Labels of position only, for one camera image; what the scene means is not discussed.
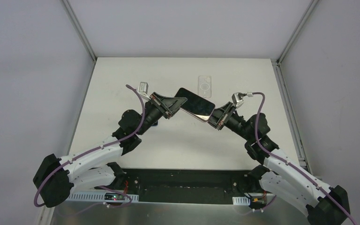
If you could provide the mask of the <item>clear transparent phone case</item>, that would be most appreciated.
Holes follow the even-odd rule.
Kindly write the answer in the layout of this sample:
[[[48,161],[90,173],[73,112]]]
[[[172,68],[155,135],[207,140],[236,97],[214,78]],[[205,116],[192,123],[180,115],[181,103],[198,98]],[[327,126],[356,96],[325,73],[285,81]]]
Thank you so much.
[[[211,76],[208,75],[198,76],[198,95],[203,98],[211,98],[212,96]]]

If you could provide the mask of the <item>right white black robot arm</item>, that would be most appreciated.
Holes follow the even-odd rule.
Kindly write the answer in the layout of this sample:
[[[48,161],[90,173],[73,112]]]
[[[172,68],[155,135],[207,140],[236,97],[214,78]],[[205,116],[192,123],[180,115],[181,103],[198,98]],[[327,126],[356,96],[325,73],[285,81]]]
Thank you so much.
[[[248,155],[259,162],[247,176],[248,188],[275,194],[298,209],[311,225],[340,225],[351,214],[344,188],[319,180],[293,161],[269,137],[265,114],[245,120],[233,103],[214,109],[208,123],[221,130],[226,127],[246,140]]]

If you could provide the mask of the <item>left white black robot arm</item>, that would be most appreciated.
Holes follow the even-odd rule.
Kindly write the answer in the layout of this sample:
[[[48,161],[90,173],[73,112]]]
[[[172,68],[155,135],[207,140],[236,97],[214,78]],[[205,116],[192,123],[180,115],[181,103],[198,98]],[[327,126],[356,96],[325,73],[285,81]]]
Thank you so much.
[[[126,110],[118,129],[92,149],[62,157],[46,156],[33,178],[37,188],[34,205],[56,207],[82,188],[110,186],[120,189],[124,177],[115,160],[133,151],[142,142],[140,135],[161,118],[173,117],[187,100],[154,92],[142,103],[142,113]]]

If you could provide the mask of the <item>black phone with pink edge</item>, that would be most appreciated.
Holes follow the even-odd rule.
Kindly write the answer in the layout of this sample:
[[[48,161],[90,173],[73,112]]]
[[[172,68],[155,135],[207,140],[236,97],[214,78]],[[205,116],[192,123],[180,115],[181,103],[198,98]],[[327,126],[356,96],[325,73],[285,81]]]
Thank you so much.
[[[179,88],[174,96],[186,98],[186,102],[180,108],[202,122],[208,122],[216,107],[214,103],[185,88]]]

